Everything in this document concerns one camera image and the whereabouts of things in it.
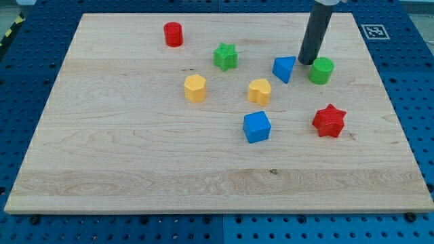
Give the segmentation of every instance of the yellow and black tape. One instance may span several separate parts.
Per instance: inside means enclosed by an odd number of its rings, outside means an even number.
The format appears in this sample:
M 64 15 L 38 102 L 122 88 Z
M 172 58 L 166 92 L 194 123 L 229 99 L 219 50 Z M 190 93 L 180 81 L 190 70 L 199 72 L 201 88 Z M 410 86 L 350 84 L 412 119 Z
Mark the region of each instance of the yellow and black tape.
M 20 14 L 15 19 L 14 23 L 12 23 L 11 28 L 9 28 L 9 30 L 6 31 L 5 36 L 1 39 L 0 61 L 3 59 L 4 55 L 9 49 L 9 46 L 12 44 L 12 41 L 15 39 L 15 36 L 18 34 L 18 31 L 20 30 L 24 21 L 25 21 L 24 16 Z

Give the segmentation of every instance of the yellow heart block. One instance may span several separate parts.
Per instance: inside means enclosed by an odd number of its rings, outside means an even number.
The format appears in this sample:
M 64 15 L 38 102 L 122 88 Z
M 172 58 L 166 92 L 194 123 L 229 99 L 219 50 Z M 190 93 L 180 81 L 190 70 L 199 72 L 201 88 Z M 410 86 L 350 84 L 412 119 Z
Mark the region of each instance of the yellow heart block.
M 202 76 L 190 75 L 184 82 L 185 98 L 191 102 L 202 102 L 206 98 L 206 79 Z
M 256 102 L 261 106 L 266 106 L 270 102 L 271 85 L 266 79 L 257 79 L 249 84 L 247 99 Z

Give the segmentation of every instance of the red block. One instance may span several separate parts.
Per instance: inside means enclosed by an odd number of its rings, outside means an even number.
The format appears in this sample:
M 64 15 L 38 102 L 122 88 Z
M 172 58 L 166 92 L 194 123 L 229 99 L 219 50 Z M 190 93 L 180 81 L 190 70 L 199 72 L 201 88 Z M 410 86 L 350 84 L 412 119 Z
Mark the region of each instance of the red block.
M 165 43 L 169 47 L 179 47 L 184 42 L 182 38 L 182 26 L 177 22 L 169 22 L 164 25 Z
M 312 124 L 318 129 L 318 136 L 333 136 L 337 138 L 344 128 L 344 117 L 347 112 L 329 104 L 327 108 L 317 111 Z

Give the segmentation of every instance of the green cylinder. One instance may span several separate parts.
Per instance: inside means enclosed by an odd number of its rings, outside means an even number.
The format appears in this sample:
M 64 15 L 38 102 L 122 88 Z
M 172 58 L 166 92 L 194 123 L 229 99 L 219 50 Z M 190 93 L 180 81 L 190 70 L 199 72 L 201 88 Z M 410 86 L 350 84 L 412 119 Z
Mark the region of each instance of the green cylinder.
M 317 58 L 313 61 L 309 79 L 317 85 L 324 85 L 332 75 L 333 69 L 333 61 L 329 58 Z

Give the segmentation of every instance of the green block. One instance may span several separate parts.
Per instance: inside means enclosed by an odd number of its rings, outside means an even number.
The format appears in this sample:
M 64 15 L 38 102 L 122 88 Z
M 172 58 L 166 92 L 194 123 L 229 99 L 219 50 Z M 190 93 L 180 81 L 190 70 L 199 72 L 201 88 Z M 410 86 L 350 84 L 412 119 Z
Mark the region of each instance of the green block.
M 317 85 L 324 85 L 332 75 L 333 69 L 334 64 L 329 58 L 317 58 L 313 61 L 309 79 Z
M 235 44 L 220 43 L 214 51 L 214 65 L 219 66 L 222 71 L 228 68 L 237 68 L 238 53 L 235 51 Z

